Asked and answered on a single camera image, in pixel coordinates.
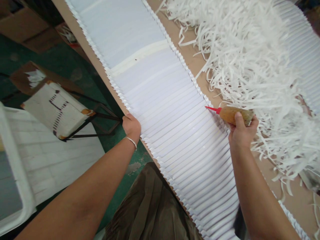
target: silver bracelet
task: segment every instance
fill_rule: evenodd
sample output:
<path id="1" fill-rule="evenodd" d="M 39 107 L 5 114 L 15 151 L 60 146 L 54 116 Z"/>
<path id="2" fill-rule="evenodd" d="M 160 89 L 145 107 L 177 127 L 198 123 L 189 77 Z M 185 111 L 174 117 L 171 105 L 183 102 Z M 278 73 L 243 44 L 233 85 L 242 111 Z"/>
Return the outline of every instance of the silver bracelet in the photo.
<path id="1" fill-rule="evenodd" d="M 124 138 L 128 138 L 133 144 L 134 144 L 134 146 L 135 146 L 135 148 L 136 148 L 136 150 L 137 150 L 137 145 L 136 145 L 136 143 L 131 139 L 131 138 L 129 138 L 129 137 L 124 137 Z"/>

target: pants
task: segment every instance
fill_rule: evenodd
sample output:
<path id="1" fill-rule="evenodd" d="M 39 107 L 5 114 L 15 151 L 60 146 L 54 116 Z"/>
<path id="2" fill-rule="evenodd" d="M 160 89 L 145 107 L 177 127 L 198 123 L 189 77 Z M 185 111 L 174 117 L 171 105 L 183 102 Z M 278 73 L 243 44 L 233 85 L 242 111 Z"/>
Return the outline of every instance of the pants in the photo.
<path id="1" fill-rule="evenodd" d="M 131 186 L 104 240 L 202 239 L 155 163 L 147 163 Z"/>

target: glue bottle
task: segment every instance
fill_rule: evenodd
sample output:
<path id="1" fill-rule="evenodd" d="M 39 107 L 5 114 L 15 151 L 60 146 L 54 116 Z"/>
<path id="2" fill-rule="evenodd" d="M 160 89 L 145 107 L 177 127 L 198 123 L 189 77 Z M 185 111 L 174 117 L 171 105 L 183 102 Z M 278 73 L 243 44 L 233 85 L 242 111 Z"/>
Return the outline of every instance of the glue bottle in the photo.
<path id="1" fill-rule="evenodd" d="M 251 110 L 244 110 L 236 107 L 227 106 L 224 108 L 211 108 L 206 106 L 206 108 L 216 111 L 217 114 L 219 114 L 223 120 L 233 125 L 236 125 L 236 120 L 234 119 L 234 116 L 236 115 L 237 112 L 240 112 L 244 120 L 244 125 L 246 127 L 249 126 L 254 115 L 253 111 Z"/>

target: table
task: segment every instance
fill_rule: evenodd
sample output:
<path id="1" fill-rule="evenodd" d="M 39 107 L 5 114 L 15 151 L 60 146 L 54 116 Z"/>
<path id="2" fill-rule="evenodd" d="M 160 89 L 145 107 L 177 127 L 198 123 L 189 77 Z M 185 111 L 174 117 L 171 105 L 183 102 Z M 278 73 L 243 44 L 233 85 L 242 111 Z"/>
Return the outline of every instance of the table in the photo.
<path id="1" fill-rule="evenodd" d="M 111 92 L 112 96 L 118 103 L 119 107 L 123 112 L 126 111 L 126 107 L 121 102 L 119 96 L 117 95 L 116 91 L 111 86 L 109 79 L 107 77 L 107 74 L 105 73 L 105 70 L 99 61 L 99 59 L 94 54 L 92 48 L 89 46 L 79 24 L 77 23 L 76 19 L 73 17 L 71 11 L 69 10 L 67 4 L 64 0 L 52 0 L 57 9 L 59 10 L 60 14 L 64 18 L 65 22 L 77 38 L 79 44 L 83 48 L 84 52 L 89 57 L 91 63 L 97 70 L 98 74 L 106 84 L 107 88 Z M 149 5 L 151 6 L 153 11 L 156 11 L 160 5 L 159 0 L 147 0 Z M 169 21 L 167 17 L 159 12 L 158 17 L 160 21 L 162 22 L 163 26 L 165 27 L 167 33 L 169 34 L 172 42 L 177 47 L 177 49 L 180 51 L 180 53 L 183 55 L 186 64 L 188 65 L 189 69 L 193 73 L 193 75 L 197 75 L 200 69 L 205 64 L 205 60 L 202 58 L 202 55 L 199 54 L 195 57 L 193 55 L 197 52 L 191 45 L 185 46 L 185 47 L 179 47 L 179 31 L 180 28 L 177 26 L 173 21 Z M 189 31 L 185 34 L 185 42 L 193 40 L 195 38 L 195 33 L 193 31 Z M 206 74 L 202 73 L 197 79 L 197 83 L 201 88 L 201 91 L 208 96 L 208 98 L 211 100 L 212 104 L 215 107 L 218 107 L 220 102 L 222 101 L 222 98 L 218 96 L 219 91 L 215 90 L 214 92 L 210 92 L 208 90 L 208 82 L 206 81 Z M 146 144 L 143 142 L 145 148 L 149 152 L 149 154 L 152 157 L 151 152 L 147 148 Z M 313 206 L 311 205 L 313 203 L 313 193 L 312 191 L 308 190 L 304 185 L 300 186 L 300 178 L 297 177 L 294 181 L 291 182 L 291 190 L 293 193 L 293 197 L 288 195 L 287 192 L 282 192 L 281 190 L 281 184 L 280 181 L 273 182 L 272 178 L 274 178 L 277 175 L 277 172 L 273 171 L 273 164 L 267 160 L 263 159 L 262 161 L 259 160 L 258 153 L 254 153 L 255 159 L 257 161 L 257 164 L 264 175 L 270 189 L 275 193 L 278 199 L 282 198 L 282 194 L 285 194 L 285 201 L 284 205 L 286 208 L 293 214 L 294 218 L 297 220 L 297 222 L 300 224 L 300 226 L 303 228 L 303 230 L 309 235 L 310 238 L 313 238 L 313 234 L 317 231 L 318 227 L 316 224 L 316 219 L 313 212 Z M 156 163 L 157 167 L 159 168 L 159 164 L 157 163 L 157 160 L 154 159 L 154 162 Z M 317 202 L 320 202 L 320 197 L 316 196 Z"/>

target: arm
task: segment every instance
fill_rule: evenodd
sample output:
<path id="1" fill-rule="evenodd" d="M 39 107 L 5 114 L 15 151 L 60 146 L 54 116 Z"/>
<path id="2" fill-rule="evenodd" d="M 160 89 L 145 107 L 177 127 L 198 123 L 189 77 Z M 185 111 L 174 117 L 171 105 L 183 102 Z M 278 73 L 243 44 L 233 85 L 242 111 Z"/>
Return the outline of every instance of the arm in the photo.
<path id="1" fill-rule="evenodd" d="M 138 120 L 131 114 L 124 116 L 123 128 L 137 144 Z M 134 150 L 129 139 L 122 139 L 42 210 L 16 240 L 93 239 Z"/>
<path id="2" fill-rule="evenodd" d="M 230 151 L 242 214 L 251 239 L 300 239 L 271 192 L 250 151 L 259 121 L 245 127 L 242 115 L 230 126 Z"/>

